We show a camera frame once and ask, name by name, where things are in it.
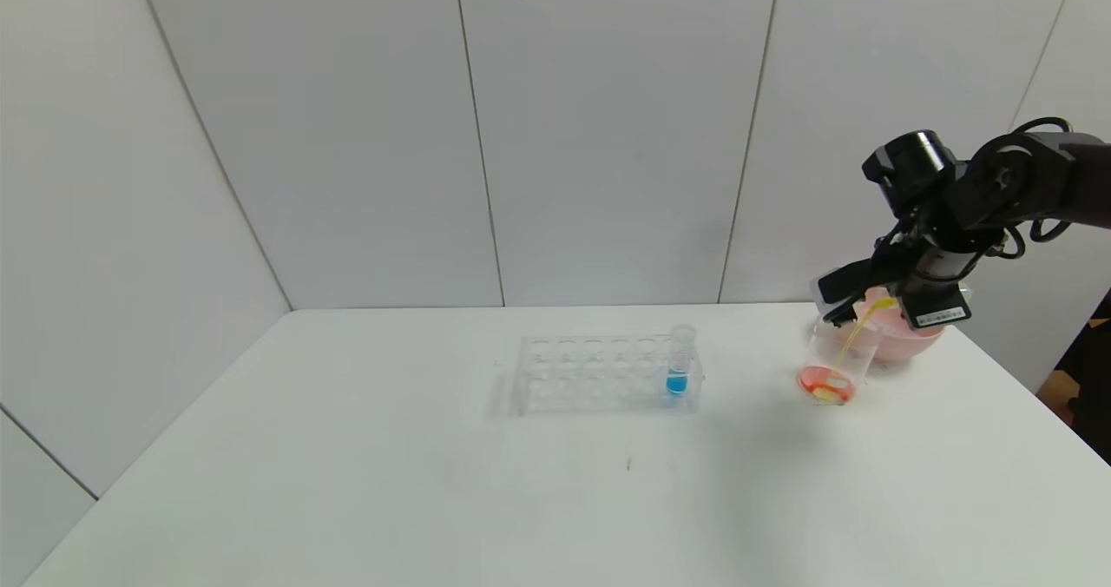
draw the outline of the label sticker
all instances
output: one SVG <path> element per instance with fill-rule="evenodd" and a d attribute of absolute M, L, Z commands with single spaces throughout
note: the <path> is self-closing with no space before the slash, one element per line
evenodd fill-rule
<path fill-rule="evenodd" d="M 953 307 L 952 309 L 942 309 L 941 311 L 934 311 L 933 314 L 917 316 L 914 321 L 918 322 L 918 326 L 920 327 L 929 327 L 930 325 L 951 322 L 953 320 L 960 320 L 961 318 L 968 318 L 968 314 L 964 312 L 964 307 Z"/>

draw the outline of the test tube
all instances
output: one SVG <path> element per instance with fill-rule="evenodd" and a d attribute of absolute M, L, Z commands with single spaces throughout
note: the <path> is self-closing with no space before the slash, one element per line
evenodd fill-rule
<path fill-rule="evenodd" d="M 671 327 L 671 351 L 668 354 L 668 391 L 682 394 L 687 391 L 687 376 L 691 370 L 691 358 L 694 357 L 694 327 L 675 325 Z"/>

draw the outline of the test tube rack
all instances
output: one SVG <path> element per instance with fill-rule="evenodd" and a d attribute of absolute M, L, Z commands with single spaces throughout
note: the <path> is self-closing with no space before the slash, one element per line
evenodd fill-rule
<path fill-rule="evenodd" d="M 670 335 L 560 335 L 521 342 L 511 412 L 693 412 L 702 387 L 697 347 L 687 389 L 667 389 Z"/>

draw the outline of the red liquid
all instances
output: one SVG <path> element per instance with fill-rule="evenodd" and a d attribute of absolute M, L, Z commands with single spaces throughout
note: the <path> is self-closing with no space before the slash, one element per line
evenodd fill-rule
<path fill-rule="evenodd" d="M 799 370 L 799 386 L 822 402 L 844 405 L 857 395 L 857 386 L 841 372 L 825 366 L 805 366 Z"/>

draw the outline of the white wall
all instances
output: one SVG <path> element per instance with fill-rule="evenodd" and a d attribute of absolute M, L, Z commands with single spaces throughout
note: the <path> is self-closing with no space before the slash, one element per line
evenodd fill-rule
<path fill-rule="evenodd" d="M 506 302 L 714 302 L 771 0 L 461 2 Z"/>
<path fill-rule="evenodd" d="M 893 219 L 861 162 L 912 129 L 958 156 L 1007 131 L 1060 2 L 778 0 L 721 299 L 808 299 L 870 255 Z"/>
<path fill-rule="evenodd" d="M 102 493 L 288 307 L 144 1 L 0 1 L 3 401 Z"/>
<path fill-rule="evenodd" d="M 1108 21 L 1109 0 L 1064 1 L 1014 127 L 1060 116 L 1111 142 Z M 1035 390 L 1111 287 L 1111 232 L 1069 228 L 1018 261 L 984 260 L 969 281 L 973 317 L 961 330 Z"/>
<path fill-rule="evenodd" d="M 0 585 L 18 587 L 92 497 L 0 414 Z"/>
<path fill-rule="evenodd" d="M 290 301 L 500 306 L 458 0 L 151 0 Z"/>

